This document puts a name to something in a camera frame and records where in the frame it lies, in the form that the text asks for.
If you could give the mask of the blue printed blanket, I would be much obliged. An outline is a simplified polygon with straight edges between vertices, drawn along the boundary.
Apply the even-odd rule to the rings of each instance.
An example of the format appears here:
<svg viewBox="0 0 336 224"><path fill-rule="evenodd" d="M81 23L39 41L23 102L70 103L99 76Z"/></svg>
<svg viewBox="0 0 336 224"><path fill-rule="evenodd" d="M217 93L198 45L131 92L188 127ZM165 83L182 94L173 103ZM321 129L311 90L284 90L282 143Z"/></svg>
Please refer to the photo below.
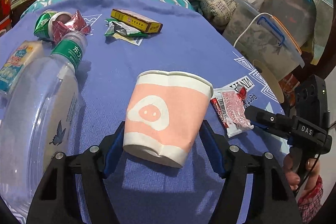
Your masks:
<svg viewBox="0 0 336 224"><path fill-rule="evenodd" d="M28 12L1 37L1 63L48 12L80 12L88 35L45 42L1 111L1 197L26 217L57 152L89 152L121 130L104 186L121 223L207 223L224 181L199 137L223 135L211 98L282 107L258 70L193 10L154 0L62 0Z"/></svg>

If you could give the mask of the red orange shopping bag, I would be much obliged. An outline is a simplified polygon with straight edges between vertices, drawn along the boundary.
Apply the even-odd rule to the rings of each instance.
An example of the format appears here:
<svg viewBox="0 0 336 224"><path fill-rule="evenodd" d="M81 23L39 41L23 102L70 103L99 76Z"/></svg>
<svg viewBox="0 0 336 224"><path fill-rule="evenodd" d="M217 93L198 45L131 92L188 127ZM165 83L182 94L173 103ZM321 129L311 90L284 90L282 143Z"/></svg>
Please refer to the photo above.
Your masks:
<svg viewBox="0 0 336 224"><path fill-rule="evenodd" d="M284 94L284 97L289 101L289 103L295 103L295 88L299 86L299 80L294 76L293 73L289 73L279 82L280 88Z"/></svg>

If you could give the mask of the pink wrapper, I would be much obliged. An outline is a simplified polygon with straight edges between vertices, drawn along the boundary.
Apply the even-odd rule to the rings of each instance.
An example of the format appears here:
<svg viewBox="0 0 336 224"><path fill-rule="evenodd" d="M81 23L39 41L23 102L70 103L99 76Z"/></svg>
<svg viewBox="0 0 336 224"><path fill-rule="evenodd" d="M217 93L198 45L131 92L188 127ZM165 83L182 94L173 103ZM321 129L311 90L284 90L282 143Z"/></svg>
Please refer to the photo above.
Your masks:
<svg viewBox="0 0 336 224"><path fill-rule="evenodd" d="M88 35L91 31L91 26L85 22L79 10L65 22L66 16L69 15L61 12L54 19L50 19L51 39L55 44L58 44L70 32L79 31L84 35Z"/></svg>

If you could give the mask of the upper clear storage bin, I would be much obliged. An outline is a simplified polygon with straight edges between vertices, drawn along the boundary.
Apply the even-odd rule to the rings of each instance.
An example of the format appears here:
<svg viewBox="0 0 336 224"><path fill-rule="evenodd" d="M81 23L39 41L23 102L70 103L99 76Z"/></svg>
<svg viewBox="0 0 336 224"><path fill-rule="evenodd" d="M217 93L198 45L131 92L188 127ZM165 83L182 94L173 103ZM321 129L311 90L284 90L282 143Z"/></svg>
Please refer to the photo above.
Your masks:
<svg viewBox="0 0 336 224"><path fill-rule="evenodd" d="M275 16L300 47L313 35L316 20L313 0L264 0L260 12Z"/></svg>

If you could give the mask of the lower clear storage bin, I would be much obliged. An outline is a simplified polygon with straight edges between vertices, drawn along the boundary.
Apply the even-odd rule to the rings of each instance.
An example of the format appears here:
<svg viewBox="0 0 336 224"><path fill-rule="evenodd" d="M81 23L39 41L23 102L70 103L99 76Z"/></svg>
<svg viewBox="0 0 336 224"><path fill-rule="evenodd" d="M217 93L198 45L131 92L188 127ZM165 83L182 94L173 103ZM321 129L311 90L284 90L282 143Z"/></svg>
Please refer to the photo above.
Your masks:
<svg viewBox="0 0 336 224"><path fill-rule="evenodd" d="M277 80L305 66L297 43L276 17L257 11L246 0L235 2L237 7L223 36L249 62L261 61Z"/></svg>

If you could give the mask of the clear storage bin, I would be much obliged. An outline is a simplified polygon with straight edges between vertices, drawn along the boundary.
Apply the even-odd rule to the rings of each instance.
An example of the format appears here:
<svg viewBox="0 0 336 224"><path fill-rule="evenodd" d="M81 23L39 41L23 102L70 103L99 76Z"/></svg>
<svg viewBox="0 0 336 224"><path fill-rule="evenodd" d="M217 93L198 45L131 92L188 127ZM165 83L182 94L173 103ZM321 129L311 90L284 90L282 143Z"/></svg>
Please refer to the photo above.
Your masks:
<svg viewBox="0 0 336 224"><path fill-rule="evenodd" d="M316 20L313 0L264 0L260 12L275 16L300 47L313 35Z"/></svg>
<svg viewBox="0 0 336 224"><path fill-rule="evenodd" d="M235 2L237 7L223 36L249 62L261 61L277 80L305 66L297 43L276 17L257 11L246 0Z"/></svg>

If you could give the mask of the clear plastic water bottle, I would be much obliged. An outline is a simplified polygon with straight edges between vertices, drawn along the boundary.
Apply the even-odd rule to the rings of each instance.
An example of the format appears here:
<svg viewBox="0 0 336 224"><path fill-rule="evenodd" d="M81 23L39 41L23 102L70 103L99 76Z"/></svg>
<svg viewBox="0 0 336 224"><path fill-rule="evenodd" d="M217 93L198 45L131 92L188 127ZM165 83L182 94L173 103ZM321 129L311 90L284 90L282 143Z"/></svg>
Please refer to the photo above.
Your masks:
<svg viewBox="0 0 336 224"><path fill-rule="evenodd" d="M51 159L68 149L79 99L75 72L87 45L81 32L66 34L50 55L25 67L5 107L1 197L24 218Z"/></svg>

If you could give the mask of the pink paper cup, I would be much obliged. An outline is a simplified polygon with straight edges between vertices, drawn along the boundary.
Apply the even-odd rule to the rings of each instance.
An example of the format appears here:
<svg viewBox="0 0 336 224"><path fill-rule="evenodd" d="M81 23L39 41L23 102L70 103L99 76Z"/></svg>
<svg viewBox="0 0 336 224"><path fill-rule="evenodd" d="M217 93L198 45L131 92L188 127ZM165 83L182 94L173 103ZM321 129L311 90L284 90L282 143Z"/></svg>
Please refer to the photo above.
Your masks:
<svg viewBox="0 0 336 224"><path fill-rule="evenodd" d="M183 167L213 93L209 81L192 73L142 72L126 110L124 151L161 165Z"/></svg>

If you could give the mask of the crushed green soda can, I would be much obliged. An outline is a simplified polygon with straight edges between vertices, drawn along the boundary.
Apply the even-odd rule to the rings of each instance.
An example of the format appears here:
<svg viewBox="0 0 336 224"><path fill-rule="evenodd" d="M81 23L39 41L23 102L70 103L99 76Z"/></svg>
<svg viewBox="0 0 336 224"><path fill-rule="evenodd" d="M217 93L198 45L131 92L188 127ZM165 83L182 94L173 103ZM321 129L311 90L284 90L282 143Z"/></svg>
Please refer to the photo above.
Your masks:
<svg viewBox="0 0 336 224"><path fill-rule="evenodd" d="M42 12L34 28L34 35L37 38L46 39L46 40L50 39L49 22L56 13L57 11L54 11L51 9Z"/></svg>

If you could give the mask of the green silver snack wrapper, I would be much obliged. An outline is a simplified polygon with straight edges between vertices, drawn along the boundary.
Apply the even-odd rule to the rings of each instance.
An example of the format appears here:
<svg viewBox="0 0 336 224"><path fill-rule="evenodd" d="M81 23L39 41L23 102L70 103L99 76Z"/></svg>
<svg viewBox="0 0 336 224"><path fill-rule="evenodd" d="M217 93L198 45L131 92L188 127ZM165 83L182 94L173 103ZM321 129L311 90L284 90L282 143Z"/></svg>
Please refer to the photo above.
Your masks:
<svg viewBox="0 0 336 224"><path fill-rule="evenodd" d="M117 19L109 18L106 19L105 22L106 26L108 27L104 34L105 37L121 39L136 46L140 46L143 39L148 37L147 34L144 34L140 30L128 26L127 24L120 22Z"/></svg>

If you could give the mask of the yellow small cardboard box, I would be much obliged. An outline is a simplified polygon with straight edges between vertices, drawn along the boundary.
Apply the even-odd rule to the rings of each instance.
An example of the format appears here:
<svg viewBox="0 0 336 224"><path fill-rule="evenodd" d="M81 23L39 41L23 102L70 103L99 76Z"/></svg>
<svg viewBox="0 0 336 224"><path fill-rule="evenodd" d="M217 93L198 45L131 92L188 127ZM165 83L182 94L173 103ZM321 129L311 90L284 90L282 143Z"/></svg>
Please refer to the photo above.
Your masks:
<svg viewBox="0 0 336 224"><path fill-rule="evenodd" d="M157 34L163 28L162 23L130 10L113 9L110 16L146 34Z"/></svg>

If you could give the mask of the red gift box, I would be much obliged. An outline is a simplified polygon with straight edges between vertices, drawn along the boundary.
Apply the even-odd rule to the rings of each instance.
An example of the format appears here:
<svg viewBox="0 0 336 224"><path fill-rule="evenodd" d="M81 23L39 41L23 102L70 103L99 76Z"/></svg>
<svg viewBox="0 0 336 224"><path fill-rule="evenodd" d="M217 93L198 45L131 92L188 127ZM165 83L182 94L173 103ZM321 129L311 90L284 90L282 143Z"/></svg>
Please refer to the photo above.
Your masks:
<svg viewBox="0 0 336 224"><path fill-rule="evenodd" d="M1 0L1 35L11 28L11 0Z"/></svg>

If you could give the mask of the blue white sponge pack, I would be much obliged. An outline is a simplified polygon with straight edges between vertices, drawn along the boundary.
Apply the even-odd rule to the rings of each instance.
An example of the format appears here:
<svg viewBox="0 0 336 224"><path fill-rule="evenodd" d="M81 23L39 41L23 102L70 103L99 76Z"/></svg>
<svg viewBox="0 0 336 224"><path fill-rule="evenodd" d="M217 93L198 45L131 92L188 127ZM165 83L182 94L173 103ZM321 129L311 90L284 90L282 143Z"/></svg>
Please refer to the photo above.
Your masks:
<svg viewBox="0 0 336 224"><path fill-rule="evenodd" d="M44 49L41 40L24 41L1 68L1 96L9 97L25 67L43 56Z"/></svg>

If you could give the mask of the white red wrapper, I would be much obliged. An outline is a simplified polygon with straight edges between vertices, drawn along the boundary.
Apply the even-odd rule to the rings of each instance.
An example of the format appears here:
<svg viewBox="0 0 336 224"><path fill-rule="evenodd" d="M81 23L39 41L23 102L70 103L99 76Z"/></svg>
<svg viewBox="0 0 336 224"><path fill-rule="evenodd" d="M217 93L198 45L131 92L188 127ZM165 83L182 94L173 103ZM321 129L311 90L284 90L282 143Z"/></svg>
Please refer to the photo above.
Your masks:
<svg viewBox="0 0 336 224"><path fill-rule="evenodd" d="M230 86L214 89L210 103L229 138L254 128L250 120L245 117L246 97L246 88L240 84L237 89Z"/></svg>

